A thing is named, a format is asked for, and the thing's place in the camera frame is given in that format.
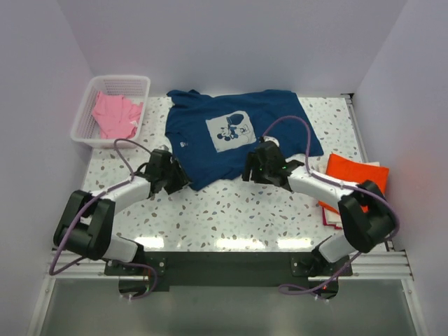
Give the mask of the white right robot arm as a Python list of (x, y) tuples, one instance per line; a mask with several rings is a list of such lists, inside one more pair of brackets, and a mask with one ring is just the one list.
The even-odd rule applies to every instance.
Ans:
[(311, 265), (321, 275), (329, 274), (347, 255), (369, 253), (399, 228), (397, 214), (376, 183), (348, 182), (314, 171), (307, 161), (287, 161), (272, 141), (248, 153), (242, 179), (307, 195), (338, 210), (343, 232), (312, 251)]

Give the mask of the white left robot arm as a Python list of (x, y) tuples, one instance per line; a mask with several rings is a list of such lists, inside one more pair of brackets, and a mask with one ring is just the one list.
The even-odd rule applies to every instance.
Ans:
[(164, 190), (175, 193), (190, 179), (178, 160), (166, 150), (156, 149), (149, 161), (131, 176), (105, 190), (73, 192), (53, 235), (59, 251), (68, 250), (90, 260), (117, 260), (128, 274), (145, 266), (143, 246), (113, 235), (116, 214)]

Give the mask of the navy blue printed t-shirt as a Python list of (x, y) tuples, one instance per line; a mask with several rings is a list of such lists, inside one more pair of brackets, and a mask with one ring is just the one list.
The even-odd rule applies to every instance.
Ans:
[(265, 132), (279, 142), (286, 158), (323, 155), (311, 124), (282, 119), (295, 116), (308, 121), (294, 92), (265, 90), (211, 97), (194, 90), (172, 90), (167, 95), (173, 105), (165, 135), (195, 191), (241, 176), (247, 154)]

